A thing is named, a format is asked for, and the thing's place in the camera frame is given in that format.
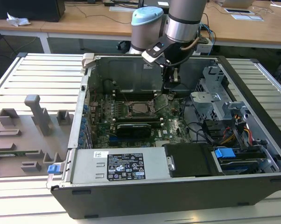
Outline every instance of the floor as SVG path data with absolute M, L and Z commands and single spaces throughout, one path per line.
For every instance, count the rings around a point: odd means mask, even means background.
M 5 39 L 17 53 L 43 53 L 41 42 L 38 38 L 5 36 Z M 120 53 L 116 49 L 118 41 L 84 40 L 84 50 L 79 48 L 77 39 L 50 38 L 49 43 L 52 52 L 57 54 Z M 216 46 L 212 54 L 223 55 L 227 58 L 256 58 L 271 74 L 274 74 L 281 61 L 281 51 L 273 49 Z M 15 57 L 16 55 L 12 53 L 7 43 L 0 38 L 0 78 Z

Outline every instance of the white cloth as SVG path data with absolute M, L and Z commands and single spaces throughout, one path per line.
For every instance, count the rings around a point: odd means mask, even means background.
M 7 22 L 9 24 L 13 25 L 13 26 L 18 27 L 18 26 L 29 25 L 30 24 L 30 22 L 28 21 L 27 18 L 19 19 L 19 18 L 16 18 L 14 16 L 9 15 L 9 13 L 7 13 L 7 15 L 8 15 Z

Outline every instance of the motherboard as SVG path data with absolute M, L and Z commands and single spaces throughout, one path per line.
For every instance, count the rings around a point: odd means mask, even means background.
M 182 119 L 184 100 L 174 93 L 153 94 L 146 99 L 91 92 L 85 101 L 89 110 L 84 118 L 91 130 L 92 148 L 161 147 L 191 142 L 189 128 Z

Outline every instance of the power supply label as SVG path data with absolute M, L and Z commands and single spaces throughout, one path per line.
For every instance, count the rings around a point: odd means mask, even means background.
M 109 181 L 131 181 L 145 178 L 142 153 L 108 155 L 107 179 Z

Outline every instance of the blue clip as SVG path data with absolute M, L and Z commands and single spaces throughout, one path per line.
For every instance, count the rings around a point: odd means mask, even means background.
M 61 165 L 50 165 L 47 169 L 48 174 L 60 174 Z
M 232 148 L 217 148 L 214 151 L 217 158 L 235 158 L 236 155 Z

